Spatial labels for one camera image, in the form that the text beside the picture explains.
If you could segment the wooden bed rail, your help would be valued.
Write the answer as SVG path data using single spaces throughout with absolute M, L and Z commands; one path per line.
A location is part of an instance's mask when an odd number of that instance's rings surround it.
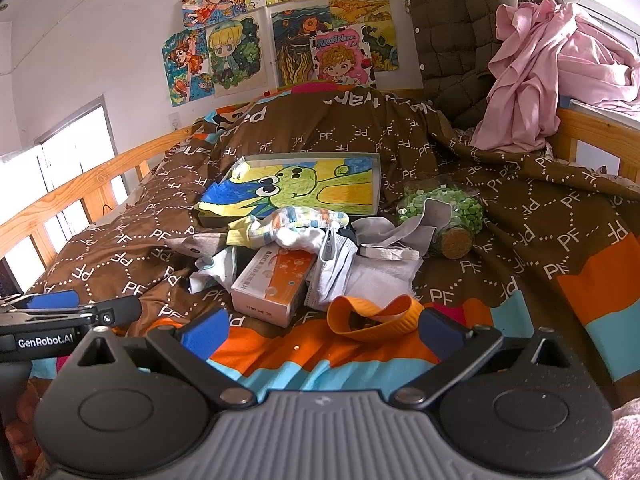
M 138 182 L 152 172 L 150 161 L 165 153 L 174 145 L 186 140 L 191 127 L 182 128 L 159 136 L 115 156 L 59 188 L 42 196 L 1 226 L 1 257 L 4 258 L 22 240 L 30 240 L 45 268 L 50 266 L 58 253 L 46 230 L 46 223 L 73 203 L 80 202 L 90 222 L 105 216 L 104 207 L 116 206 L 111 182 L 134 170 Z

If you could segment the grey sock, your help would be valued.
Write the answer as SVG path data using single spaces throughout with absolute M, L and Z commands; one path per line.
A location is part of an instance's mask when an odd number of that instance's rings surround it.
M 354 220 L 352 228 L 363 257 L 387 261 L 418 261 L 426 255 L 438 230 L 452 217 L 452 206 L 427 198 L 420 214 L 395 226 L 383 217 Z

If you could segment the grey tray with frog picture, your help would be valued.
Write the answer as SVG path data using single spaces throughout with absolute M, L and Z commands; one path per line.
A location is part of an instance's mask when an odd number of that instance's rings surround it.
M 290 153 L 243 156 L 206 188 L 202 216 L 262 219 L 280 208 L 312 207 L 372 216 L 381 192 L 374 153 Z

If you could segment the anime girl swimming poster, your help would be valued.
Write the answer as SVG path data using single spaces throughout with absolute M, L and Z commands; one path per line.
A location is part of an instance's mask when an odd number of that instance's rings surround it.
M 162 47 L 172 107 L 215 94 L 204 29 L 182 30 Z

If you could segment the orange fabric band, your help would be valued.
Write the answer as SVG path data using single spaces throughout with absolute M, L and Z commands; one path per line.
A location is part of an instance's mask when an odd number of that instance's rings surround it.
M 372 301 L 341 296 L 326 311 L 326 322 L 335 335 L 359 342 L 379 342 L 405 336 L 418 329 L 423 304 L 402 295 L 380 308 Z

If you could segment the orange white medicine box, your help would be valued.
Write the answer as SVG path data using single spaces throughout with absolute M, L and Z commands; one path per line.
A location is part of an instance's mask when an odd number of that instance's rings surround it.
M 236 312 L 288 327 L 306 294 L 306 278 L 316 256 L 277 244 L 264 246 L 231 286 Z

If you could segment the white blue patterned sock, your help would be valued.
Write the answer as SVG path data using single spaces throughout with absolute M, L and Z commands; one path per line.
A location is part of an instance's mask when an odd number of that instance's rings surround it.
M 344 295 L 356 253 L 357 245 L 350 238 L 326 232 L 307 278 L 306 307 L 326 311 L 335 298 Z

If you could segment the jar of green paper stars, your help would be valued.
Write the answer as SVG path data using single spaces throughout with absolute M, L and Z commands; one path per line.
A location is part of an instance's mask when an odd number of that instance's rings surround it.
M 426 251 L 450 260 L 465 257 L 484 226 L 480 193 L 448 177 L 407 182 L 396 216 L 399 222 L 420 218 L 412 235 L 426 236 Z

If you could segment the brown patterned duvet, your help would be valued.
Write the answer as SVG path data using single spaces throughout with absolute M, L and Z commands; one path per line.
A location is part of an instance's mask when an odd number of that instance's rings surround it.
M 134 206 L 73 237 L 35 291 L 71 289 L 86 304 L 137 296 L 134 335 L 229 307 L 219 286 L 190 294 L 195 261 L 168 243 L 201 231 L 195 204 L 236 160 L 287 152 L 378 154 L 383 212 L 409 180 L 446 174 L 477 192 L 484 226 L 471 252 L 427 258 L 413 281 L 416 299 L 508 336 L 551 327 L 611 403 L 638 396 L 638 195 L 542 155 L 471 148 L 428 105 L 374 90 L 280 94 L 250 104 L 215 143 L 194 136 L 176 145 Z

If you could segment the orange-haired girl top poster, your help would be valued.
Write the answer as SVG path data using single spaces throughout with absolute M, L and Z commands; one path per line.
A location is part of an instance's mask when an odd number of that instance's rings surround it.
M 246 12 L 245 0 L 181 0 L 186 29 L 201 29 L 232 20 Z

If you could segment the olive quilted jacket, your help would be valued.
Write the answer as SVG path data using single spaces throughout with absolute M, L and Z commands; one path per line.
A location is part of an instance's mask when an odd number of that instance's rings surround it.
M 498 52 L 496 11 L 544 0 L 410 0 L 424 96 L 456 128 L 483 119 L 495 82 L 488 63 Z

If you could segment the pink anime girl poster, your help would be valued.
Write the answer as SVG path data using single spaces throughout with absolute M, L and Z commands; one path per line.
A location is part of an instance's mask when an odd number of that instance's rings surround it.
M 311 59 L 318 79 L 346 86 L 374 84 L 371 50 L 363 29 L 363 24 L 353 24 L 311 35 Z

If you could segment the blond boy cartoon poster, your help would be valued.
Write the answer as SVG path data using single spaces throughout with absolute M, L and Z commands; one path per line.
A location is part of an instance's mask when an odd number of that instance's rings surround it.
M 221 22 L 205 33 L 216 96 L 256 90 L 268 82 L 256 15 Z

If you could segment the pink cloth garment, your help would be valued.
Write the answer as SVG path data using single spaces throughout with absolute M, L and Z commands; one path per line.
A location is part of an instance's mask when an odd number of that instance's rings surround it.
M 488 63 L 496 81 L 472 136 L 474 148 L 541 150 L 559 129 L 562 96 L 639 116 L 639 55 L 574 4 L 503 4 L 496 37 L 501 47 Z

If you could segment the striped pastel sock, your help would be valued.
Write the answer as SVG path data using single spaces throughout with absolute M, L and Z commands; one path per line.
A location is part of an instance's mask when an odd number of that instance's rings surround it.
M 286 206 L 263 219 L 249 214 L 228 224 L 227 245 L 253 250 L 270 244 L 318 254 L 326 233 L 349 224 L 349 216 L 326 208 Z

